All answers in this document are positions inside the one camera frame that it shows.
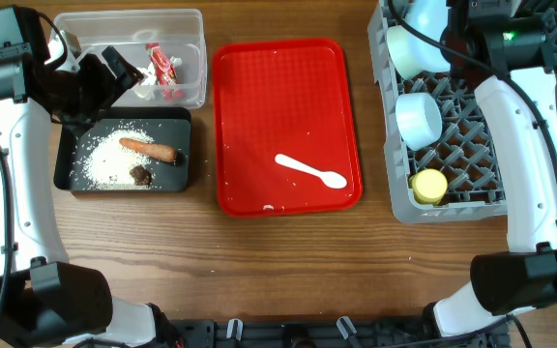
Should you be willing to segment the white tissue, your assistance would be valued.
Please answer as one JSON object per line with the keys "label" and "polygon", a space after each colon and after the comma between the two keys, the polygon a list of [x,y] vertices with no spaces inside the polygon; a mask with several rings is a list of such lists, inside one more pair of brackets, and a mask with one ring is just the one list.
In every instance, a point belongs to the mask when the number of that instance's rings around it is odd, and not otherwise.
{"label": "white tissue", "polygon": [[176,69],[182,65],[182,59],[171,56],[169,61],[170,67],[165,71],[157,68],[153,63],[150,63],[147,68],[138,68],[143,74],[143,79],[132,88],[138,97],[146,101],[152,100],[155,93],[153,86],[173,86],[173,89],[161,92],[166,101],[178,100],[184,96],[184,92],[177,87],[176,73]]}

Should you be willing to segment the red snack wrapper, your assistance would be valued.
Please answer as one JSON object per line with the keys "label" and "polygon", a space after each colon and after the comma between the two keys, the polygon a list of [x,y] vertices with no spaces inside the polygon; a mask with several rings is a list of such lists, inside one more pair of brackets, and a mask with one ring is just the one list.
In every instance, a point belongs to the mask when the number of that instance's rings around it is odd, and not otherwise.
{"label": "red snack wrapper", "polygon": [[158,84],[167,86],[162,93],[167,101],[179,100],[184,96],[184,92],[178,86],[178,77],[174,64],[163,53],[158,43],[147,43],[145,49],[150,57],[150,61],[155,69]]}

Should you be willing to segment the white rice pile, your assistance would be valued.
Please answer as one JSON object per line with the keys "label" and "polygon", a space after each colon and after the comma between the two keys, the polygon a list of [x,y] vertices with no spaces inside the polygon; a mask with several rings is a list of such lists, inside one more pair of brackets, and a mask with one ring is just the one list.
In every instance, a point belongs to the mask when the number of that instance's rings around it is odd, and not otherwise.
{"label": "white rice pile", "polygon": [[155,139],[134,121],[103,120],[78,140],[70,172],[71,190],[129,190],[148,189],[136,186],[130,170],[143,165],[152,174],[150,165],[158,164],[143,154],[124,148],[119,140],[154,143]]}

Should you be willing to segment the brown food lump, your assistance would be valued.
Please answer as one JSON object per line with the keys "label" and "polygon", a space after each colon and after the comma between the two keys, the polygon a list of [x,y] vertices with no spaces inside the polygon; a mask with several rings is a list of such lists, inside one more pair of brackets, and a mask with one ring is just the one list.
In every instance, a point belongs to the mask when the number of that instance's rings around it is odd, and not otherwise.
{"label": "brown food lump", "polygon": [[130,170],[130,175],[136,186],[148,187],[152,182],[151,172],[143,165],[138,165],[132,168]]}

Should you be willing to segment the white plastic spoon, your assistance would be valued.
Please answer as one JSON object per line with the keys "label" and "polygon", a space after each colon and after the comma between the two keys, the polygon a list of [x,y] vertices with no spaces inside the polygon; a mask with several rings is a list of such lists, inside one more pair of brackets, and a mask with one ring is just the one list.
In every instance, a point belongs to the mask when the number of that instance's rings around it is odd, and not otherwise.
{"label": "white plastic spoon", "polygon": [[347,180],[334,171],[321,171],[284,154],[275,155],[275,163],[318,178],[327,188],[344,189]]}

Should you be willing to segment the mint green bowl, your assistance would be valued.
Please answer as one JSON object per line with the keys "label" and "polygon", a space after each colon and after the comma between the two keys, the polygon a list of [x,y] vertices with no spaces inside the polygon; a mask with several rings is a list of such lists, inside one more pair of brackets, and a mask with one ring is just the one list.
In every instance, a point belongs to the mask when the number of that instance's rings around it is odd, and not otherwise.
{"label": "mint green bowl", "polygon": [[413,35],[400,25],[390,27],[387,31],[389,56],[403,79],[411,79],[424,70],[411,47],[412,37]]}

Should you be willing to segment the light blue bowl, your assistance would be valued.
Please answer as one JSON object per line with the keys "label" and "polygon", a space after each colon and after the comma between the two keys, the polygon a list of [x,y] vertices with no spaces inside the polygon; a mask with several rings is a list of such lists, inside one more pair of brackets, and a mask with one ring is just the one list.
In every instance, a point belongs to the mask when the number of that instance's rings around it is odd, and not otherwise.
{"label": "light blue bowl", "polygon": [[396,123],[401,138],[412,151],[436,142],[443,129],[440,109],[427,93],[400,95],[396,101]]}

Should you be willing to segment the light blue plate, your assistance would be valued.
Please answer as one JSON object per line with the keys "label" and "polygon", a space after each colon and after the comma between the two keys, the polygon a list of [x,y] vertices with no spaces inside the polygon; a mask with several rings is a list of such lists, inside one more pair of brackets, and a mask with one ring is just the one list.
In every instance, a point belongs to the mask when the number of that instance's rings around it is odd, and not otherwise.
{"label": "light blue plate", "polygon": [[[416,0],[405,22],[438,43],[448,25],[448,11],[445,0]],[[451,69],[450,63],[436,46],[425,43],[413,34],[409,35],[408,44],[412,57],[422,71],[447,73]]]}

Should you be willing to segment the yellow plastic cup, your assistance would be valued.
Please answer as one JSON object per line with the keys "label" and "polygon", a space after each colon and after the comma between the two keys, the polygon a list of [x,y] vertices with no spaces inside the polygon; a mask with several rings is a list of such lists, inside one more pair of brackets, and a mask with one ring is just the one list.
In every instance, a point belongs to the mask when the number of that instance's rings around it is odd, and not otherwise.
{"label": "yellow plastic cup", "polygon": [[448,190],[445,175],[436,169],[425,169],[408,179],[415,200],[420,204],[439,204]]}

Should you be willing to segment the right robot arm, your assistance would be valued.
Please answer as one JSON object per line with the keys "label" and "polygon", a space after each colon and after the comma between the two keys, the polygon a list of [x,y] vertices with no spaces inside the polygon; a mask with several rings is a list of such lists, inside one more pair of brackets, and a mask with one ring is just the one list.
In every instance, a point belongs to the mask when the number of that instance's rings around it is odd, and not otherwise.
{"label": "right robot arm", "polygon": [[557,79],[544,22],[515,17],[511,1],[452,1],[448,8],[444,56],[489,129],[508,248],[475,257],[469,282],[433,306],[443,336],[557,303]]}

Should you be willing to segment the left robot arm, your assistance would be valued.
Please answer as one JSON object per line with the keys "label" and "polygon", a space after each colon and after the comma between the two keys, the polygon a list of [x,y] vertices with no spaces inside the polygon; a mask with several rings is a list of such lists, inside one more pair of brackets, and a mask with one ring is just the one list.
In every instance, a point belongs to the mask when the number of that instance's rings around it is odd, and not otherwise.
{"label": "left robot arm", "polygon": [[150,347],[169,322],[153,304],[112,296],[103,274],[71,263],[55,218],[48,143],[54,116],[76,129],[141,73],[114,48],[65,69],[49,53],[45,14],[0,9],[0,341],[14,347]]}

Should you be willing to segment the black waste tray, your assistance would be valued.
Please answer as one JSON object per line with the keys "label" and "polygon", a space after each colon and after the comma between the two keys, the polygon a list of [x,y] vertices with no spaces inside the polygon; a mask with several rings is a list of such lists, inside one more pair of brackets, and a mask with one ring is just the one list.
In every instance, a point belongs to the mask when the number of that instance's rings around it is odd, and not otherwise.
{"label": "black waste tray", "polygon": [[97,120],[83,126],[62,127],[59,149],[55,163],[53,182],[61,190],[68,191],[126,191],[126,190],[71,190],[70,172],[78,140],[83,134],[103,120],[126,120],[139,124],[155,139],[154,143],[177,150],[174,162],[157,160],[150,170],[154,179],[149,191],[182,191],[188,185],[191,154],[191,114],[181,107],[113,107],[97,113]]}

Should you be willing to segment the grey dishwasher rack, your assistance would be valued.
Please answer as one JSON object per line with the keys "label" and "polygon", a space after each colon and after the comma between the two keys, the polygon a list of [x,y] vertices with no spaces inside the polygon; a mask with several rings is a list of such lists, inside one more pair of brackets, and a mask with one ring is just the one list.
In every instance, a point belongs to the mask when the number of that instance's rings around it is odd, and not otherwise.
{"label": "grey dishwasher rack", "polygon": [[[524,1],[519,11],[523,15],[539,15],[544,21],[557,79],[557,1]],[[505,215],[505,195],[493,142],[473,93],[464,81],[445,72],[401,77],[389,53],[388,31],[395,26],[386,2],[379,2],[367,33],[374,80],[384,108],[384,156],[394,216],[402,223],[434,223]],[[396,121],[396,101],[410,93],[432,96],[442,116],[441,137],[421,150],[406,145]],[[410,177],[425,169],[441,171],[449,182],[437,205],[418,203],[408,184]]]}

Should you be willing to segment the clear plastic storage box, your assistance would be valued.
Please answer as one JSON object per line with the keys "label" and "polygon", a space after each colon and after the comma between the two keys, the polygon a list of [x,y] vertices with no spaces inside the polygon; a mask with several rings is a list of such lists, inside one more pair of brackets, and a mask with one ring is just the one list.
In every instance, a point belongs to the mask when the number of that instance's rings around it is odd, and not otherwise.
{"label": "clear plastic storage box", "polygon": [[182,59],[176,69],[178,86],[184,92],[179,100],[166,101],[167,86],[153,86],[154,98],[146,101],[130,89],[116,107],[184,107],[196,109],[205,103],[207,53],[204,23],[197,9],[154,9],[61,13],[54,19],[59,30],[77,36],[82,53],[101,56],[109,45],[133,66],[147,68],[151,63],[145,44],[158,43],[163,53]]}

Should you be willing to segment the red plastic tray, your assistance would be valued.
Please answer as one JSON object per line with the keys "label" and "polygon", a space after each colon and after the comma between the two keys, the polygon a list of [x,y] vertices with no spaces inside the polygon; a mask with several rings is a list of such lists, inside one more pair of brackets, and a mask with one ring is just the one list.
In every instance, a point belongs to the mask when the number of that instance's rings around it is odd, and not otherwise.
{"label": "red plastic tray", "polygon": [[[348,209],[363,192],[345,58],[326,38],[232,43],[212,60],[217,199],[237,218]],[[284,154],[347,180],[275,163]]]}

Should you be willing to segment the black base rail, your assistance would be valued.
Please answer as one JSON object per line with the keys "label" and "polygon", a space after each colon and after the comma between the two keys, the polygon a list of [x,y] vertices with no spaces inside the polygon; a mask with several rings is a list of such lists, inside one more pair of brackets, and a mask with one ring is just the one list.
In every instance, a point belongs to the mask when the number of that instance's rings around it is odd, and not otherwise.
{"label": "black base rail", "polygon": [[216,323],[207,320],[173,320],[186,347],[475,347],[511,348],[506,324],[462,338],[443,338],[419,316],[385,317],[357,321]]}

